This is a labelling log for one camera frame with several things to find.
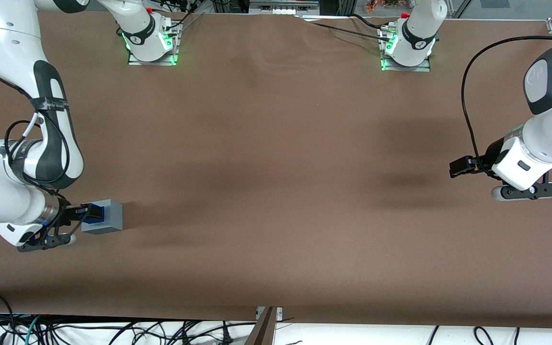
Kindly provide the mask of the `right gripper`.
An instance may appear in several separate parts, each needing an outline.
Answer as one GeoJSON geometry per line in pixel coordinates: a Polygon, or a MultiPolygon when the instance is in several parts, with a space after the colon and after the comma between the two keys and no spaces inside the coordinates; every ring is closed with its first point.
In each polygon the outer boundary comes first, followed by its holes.
{"type": "Polygon", "coordinates": [[[30,206],[18,220],[0,223],[0,236],[16,247],[59,247],[71,242],[70,234],[48,234],[57,229],[63,219],[63,226],[70,226],[74,221],[83,223],[90,220],[92,204],[66,205],[60,203],[38,204],[30,206]]]}

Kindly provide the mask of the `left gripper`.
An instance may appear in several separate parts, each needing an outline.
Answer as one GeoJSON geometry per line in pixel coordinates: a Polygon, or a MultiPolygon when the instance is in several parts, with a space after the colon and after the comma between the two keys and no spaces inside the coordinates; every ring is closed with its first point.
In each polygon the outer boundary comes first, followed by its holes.
{"type": "Polygon", "coordinates": [[[522,136],[496,140],[485,155],[461,157],[449,164],[449,176],[465,174],[489,175],[489,168],[504,183],[517,190],[527,190],[552,169],[552,151],[545,147],[528,146],[522,136]]]}

